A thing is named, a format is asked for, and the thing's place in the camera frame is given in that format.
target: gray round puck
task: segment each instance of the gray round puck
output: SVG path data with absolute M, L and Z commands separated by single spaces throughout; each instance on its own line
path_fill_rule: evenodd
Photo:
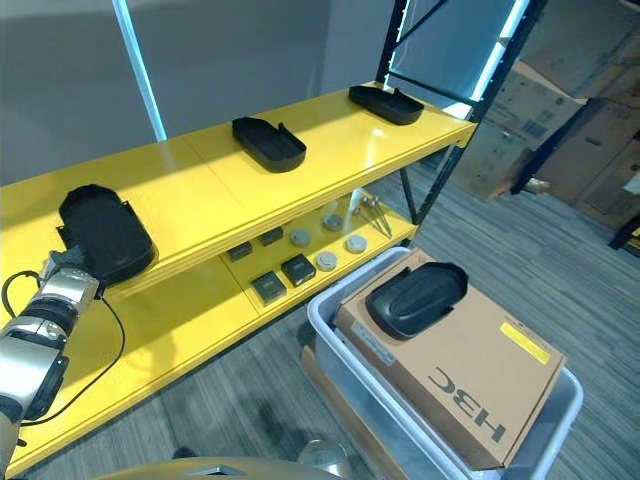
M 311 242 L 311 235 L 304 228 L 296 228 L 289 235 L 289 239 L 296 247 L 306 247 Z
M 338 257 L 335 253 L 320 252 L 316 257 L 316 266 L 322 272 L 330 272 L 338 265 Z
M 324 228 L 332 232 L 339 232 L 340 230 L 342 230 L 343 223 L 344 222 L 342 220 L 342 217 L 340 215 L 336 215 L 335 213 L 325 215 L 322 218 L 322 225 L 324 225 Z
M 367 249 L 367 239 L 360 235 L 351 235 L 344 242 L 344 246 L 351 253 L 362 253 Z

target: yellow label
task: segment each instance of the yellow label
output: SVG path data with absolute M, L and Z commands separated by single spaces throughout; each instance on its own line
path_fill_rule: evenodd
M 549 353 L 547 351 L 532 342 L 524 333 L 516 330 L 510 323 L 504 322 L 500 327 L 500 331 L 529 352 L 541 364 L 546 365 L 549 361 Z

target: black cable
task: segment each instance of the black cable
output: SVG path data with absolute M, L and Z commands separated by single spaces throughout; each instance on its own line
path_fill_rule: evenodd
M 21 276 L 35 278 L 36 282 L 38 283 L 38 288 L 40 288 L 40 282 L 42 280 L 40 278 L 40 275 L 38 275 L 38 272 L 34 272 L 33 270 L 23 270 L 21 272 L 14 273 L 5 280 L 4 284 L 2 285 L 2 306 L 4 306 L 4 309 L 11 316 L 11 318 L 16 318 L 16 314 L 13 311 L 13 308 L 11 308 L 11 303 L 9 302 L 9 286 L 16 278 Z
M 100 380 L 109 370 L 111 370 L 111 368 L 118 362 L 118 360 L 120 360 L 120 357 L 122 357 L 122 354 L 124 353 L 124 347 L 125 347 L 125 344 L 126 344 L 126 341 L 127 341 L 127 335 L 126 335 L 126 333 L 124 331 L 124 325 L 122 325 L 122 321 L 120 320 L 120 317 L 118 316 L 116 311 L 113 309 L 113 307 L 109 304 L 109 302 L 107 302 L 107 300 L 104 297 L 100 297 L 100 300 L 102 300 L 102 302 L 111 311 L 111 313 L 113 314 L 113 318 L 116 320 L 116 322 L 118 323 L 118 326 L 120 327 L 120 333 L 122 335 L 122 342 L 120 344 L 120 351 L 116 355 L 116 358 L 114 358 L 111 361 L 111 363 L 102 372 L 100 372 L 100 374 L 96 378 L 94 378 L 93 380 L 91 380 L 91 382 L 89 382 L 86 386 L 84 386 L 82 388 L 82 390 L 80 390 L 78 393 L 76 393 L 74 395 L 74 397 L 71 400 L 69 400 L 69 402 L 67 402 L 67 404 L 64 407 L 62 407 L 60 410 L 58 410 L 56 413 L 54 413 L 50 417 L 43 418 L 42 420 L 36 420 L 34 422 L 22 422 L 22 424 L 20 425 L 21 427 L 32 427 L 32 426 L 35 426 L 35 425 L 42 425 L 43 423 L 46 423 L 49 420 L 53 420 L 57 416 L 61 415 L 67 408 L 69 408 L 71 405 L 73 405 L 73 403 L 76 400 L 78 400 L 78 398 L 80 398 L 80 396 L 84 392 L 89 390 L 89 388 L 91 388 L 93 385 L 95 385 L 95 383 L 98 380 Z

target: gray wall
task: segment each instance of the gray wall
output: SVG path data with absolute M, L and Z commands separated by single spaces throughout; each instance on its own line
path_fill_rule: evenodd
M 318 95 L 330 0 L 130 0 L 167 136 Z
M 1 5 L 2 184 L 154 140 L 109 0 Z
M 393 0 L 333 0 L 322 93 L 375 79 Z

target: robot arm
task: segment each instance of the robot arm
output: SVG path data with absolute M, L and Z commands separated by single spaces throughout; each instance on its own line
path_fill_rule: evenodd
M 27 307 L 0 330 L 0 478 L 21 422 L 42 417 L 53 403 L 69 363 L 63 356 L 67 340 L 99 287 L 72 264 L 48 267 Z

